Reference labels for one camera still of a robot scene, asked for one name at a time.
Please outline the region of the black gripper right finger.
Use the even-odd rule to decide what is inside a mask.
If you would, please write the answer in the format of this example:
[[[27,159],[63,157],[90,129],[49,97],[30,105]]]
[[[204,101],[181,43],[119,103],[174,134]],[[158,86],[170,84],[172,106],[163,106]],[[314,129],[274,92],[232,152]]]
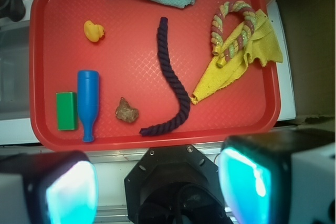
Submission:
[[[335,134],[319,129],[229,136],[218,161],[238,223],[335,223]]]

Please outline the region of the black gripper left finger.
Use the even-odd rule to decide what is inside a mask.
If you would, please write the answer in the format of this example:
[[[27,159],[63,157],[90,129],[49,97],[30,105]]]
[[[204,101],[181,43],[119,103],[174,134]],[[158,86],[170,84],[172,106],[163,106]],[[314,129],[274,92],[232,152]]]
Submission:
[[[85,153],[1,155],[1,223],[94,223],[97,206]]]

